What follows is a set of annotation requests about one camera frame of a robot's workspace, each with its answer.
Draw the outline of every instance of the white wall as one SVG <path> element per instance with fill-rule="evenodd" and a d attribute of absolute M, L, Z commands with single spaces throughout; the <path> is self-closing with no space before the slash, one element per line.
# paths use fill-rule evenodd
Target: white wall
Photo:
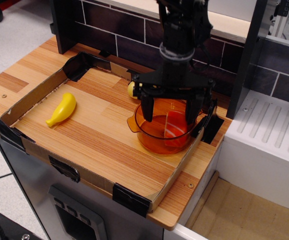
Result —
<path fill-rule="evenodd" d="M 257 0 L 209 0 L 208 10 L 251 22 Z"/>

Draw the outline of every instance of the toy banana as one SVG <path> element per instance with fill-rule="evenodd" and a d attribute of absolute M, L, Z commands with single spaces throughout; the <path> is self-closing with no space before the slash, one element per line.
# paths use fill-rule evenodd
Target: toy banana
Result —
<path fill-rule="evenodd" d="M 134 96 L 134 93 L 133 93 L 133 91 L 134 91 L 134 86 L 135 86 L 135 82 L 134 82 L 134 81 L 132 81 L 132 82 L 129 83 L 129 85 L 128 85 L 128 95 L 129 95 L 130 97 L 134 98 L 134 99 L 137 99 L 137 97 Z"/>
<path fill-rule="evenodd" d="M 52 127 L 54 124 L 59 123 L 67 119 L 75 110 L 76 99 L 71 93 L 66 92 L 62 96 L 62 101 L 54 110 L 51 119 L 45 121 L 49 127 Z"/>

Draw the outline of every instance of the floor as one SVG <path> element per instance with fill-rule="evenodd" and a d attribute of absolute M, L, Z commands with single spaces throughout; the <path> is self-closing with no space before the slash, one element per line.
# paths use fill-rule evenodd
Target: floor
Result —
<path fill-rule="evenodd" d="M 0 73 L 53 35 L 49 0 L 21 0 L 3 11 Z M 0 153 L 0 176 L 10 173 Z M 0 213 L 46 240 L 47 237 L 12 175 L 0 179 Z"/>
<path fill-rule="evenodd" d="M 289 240 L 289 209 L 218 178 L 191 229 L 209 240 Z"/>

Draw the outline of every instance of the wooden tabletop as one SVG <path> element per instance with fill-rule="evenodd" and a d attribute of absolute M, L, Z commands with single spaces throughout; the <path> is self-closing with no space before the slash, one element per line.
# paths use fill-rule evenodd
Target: wooden tabletop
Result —
<path fill-rule="evenodd" d="M 99 53 L 93 48 L 77 44 L 65 54 L 59 54 L 56 38 L 53 37 L 1 73 L 0 116 L 37 85 L 57 72 L 69 58 L 82 51 L 94 55 Z M 115 56 L 106 59 L 140 73 L 150 71 L 148 68 Z M 48 100 L 39 107 L 33 108 L 15 125 L 24 133 L 30 133 L 29 137 L 40 146 L 66 159 L 78 158 L 75 163 L 83 168 L 114 183 L 122 183 L 127 188 L 138 189 L 141 196 L 150 198 L 150 195 L 161 189 L 161 185 L 177 167 L 184 153 L 161 156 L 148 152 L 140 145 L 136 134 L 132 133 L 127 125 L 127 117 L 132 116 L 139 101 L 128 96 L 127 80 L 113 75 L 108 78 L 107 74 L 97 69 L 89 70 L 79 80 L 79 84 L 69 82 L 62 85 L 56 91 L 57 94 L 51 94 Z M 84 81 L 92 81 L 93 88 L 84 85 Z M 64 92 L 71 92 L 76 96 L 77 112 L 65 124 L 49 128 L 44 121 L 50 118 Z M 157 209 L 147 215 L 148 219 L 168 230 L 173 229 L 178 222 L 230 125 L 231 120 L 225 117 L 229 99 L 221 95 L 216 97 L 219 100 L 217 114 L 225 119 L 224 124 L 211 144 L 201 142 L 198 145 L 189 163 Z M 88 108 L 92 101 L 95 101 L 97 107 Z M 62 139 L 56 137 L 52 139 L 50 136 L 53 133 L 62 134 Z M 79 137 L 75 138 L 75 133 L 79 133 Z M 105 141 L 106 146 L 109 147 L 102 148 L 103 145 L 99 144 L 97 139 Z M 134 149 L 138 154 L 134 159 L 137 160 L 126 159 L 125 153 Z M 86 156 L 91 153 L 96 157 L 87 158 Z"/>

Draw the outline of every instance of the cup handle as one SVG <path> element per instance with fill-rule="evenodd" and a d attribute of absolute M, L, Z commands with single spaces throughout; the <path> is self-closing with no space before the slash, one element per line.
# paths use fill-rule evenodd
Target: cup handle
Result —
<path fill-rule="evenodd" d="M 141 129 L 138 127 L 136 120 L 135 120 L 135 115 L 133 115 L 132 117 L 129 117 L 127 120 L 128 126 L 130 128 L 130 130 L 133 133 L 138 133 L 141 132 Z"/>

